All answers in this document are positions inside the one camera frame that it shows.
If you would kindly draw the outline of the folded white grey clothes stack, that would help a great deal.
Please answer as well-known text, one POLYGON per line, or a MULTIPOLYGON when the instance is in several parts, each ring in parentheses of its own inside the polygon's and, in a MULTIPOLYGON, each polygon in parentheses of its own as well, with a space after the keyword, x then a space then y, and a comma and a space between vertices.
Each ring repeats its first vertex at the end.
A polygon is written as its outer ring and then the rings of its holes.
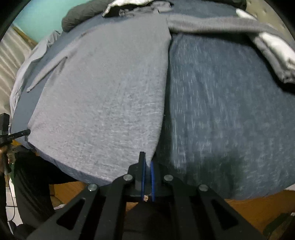
POLYGON ((294 84, 294 44, 268 23, 258 21, 242 9, 235 10, 238 33, 245 33, 283 83, 294 84))

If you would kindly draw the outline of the beige striped curtain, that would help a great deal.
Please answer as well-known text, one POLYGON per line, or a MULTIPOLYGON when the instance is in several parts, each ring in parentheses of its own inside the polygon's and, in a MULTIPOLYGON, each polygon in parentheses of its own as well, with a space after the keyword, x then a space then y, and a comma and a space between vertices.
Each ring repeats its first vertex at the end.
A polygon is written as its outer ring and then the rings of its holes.
POLYGON ((1 40, 0 58, 0 104, 1 113, 10 114, 10 95, 16 74, 32 49, 24 39, 10 27, 1 40))

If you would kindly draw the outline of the light grey blanket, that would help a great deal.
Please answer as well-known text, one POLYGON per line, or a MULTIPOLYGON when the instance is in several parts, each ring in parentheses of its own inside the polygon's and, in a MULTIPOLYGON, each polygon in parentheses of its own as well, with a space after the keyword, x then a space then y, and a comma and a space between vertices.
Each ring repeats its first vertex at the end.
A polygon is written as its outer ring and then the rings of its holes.
POLYGON ((18 72, 16 73, 15 83, 10 95, 10 111, 11 117, 15 113, 17 103, 20 99, 22 91, 27 84, 27 78, 37 63, 43 58, 48 49, 54 44, 54 42, 61 36, 61 33, 54 30, 50 35, 43 38, 32 50, 25 61, 22 63, 18 72))

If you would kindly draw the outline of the dark grey rolled duvet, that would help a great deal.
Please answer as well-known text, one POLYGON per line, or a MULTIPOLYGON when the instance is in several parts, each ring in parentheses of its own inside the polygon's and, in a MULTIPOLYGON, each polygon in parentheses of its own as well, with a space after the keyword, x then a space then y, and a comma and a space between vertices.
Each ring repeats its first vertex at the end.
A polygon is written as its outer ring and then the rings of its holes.
POLYGON ((74 6, 62 19, 63 31, 69 32, 89 18, 103 13, 110 3, 111 0, 93 0, 74 6))

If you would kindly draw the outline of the white black garment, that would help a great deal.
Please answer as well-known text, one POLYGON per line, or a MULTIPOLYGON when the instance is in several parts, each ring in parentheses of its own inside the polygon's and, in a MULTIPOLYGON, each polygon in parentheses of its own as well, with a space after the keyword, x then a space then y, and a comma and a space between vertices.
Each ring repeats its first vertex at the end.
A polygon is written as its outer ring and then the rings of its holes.
POLYGON ((152 0, 115 0, 107 5, 102 17, 108 17, 108 15, 112 15, 114 11, 118 11, 125 6, 145 6, 150 2, 152 2, 152 0))

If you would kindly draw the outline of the grey knit garment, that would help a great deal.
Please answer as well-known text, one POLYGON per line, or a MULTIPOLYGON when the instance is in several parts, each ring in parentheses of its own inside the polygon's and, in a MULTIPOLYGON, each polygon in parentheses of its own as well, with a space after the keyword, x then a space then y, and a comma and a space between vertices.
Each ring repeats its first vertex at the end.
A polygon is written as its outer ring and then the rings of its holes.
POLYGON ((167 13, 172 11, 173 4, 169 1, 153 1, 147 6, 140 6, 132 10, 120 9, 119 16, 134 17, 150 13, 167 13))

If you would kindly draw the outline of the cream tufted headboard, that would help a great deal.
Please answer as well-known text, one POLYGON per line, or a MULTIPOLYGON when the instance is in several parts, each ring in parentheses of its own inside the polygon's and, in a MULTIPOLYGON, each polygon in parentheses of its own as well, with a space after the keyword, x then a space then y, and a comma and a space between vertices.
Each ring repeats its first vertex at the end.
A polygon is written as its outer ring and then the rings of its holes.
POLYGON ((291 35, 282 19, 275 12, 275 10, 263 0, 247 0, 246 12, 257 18, 263 23, 269 23, 279 32, 286 35, 291 35))

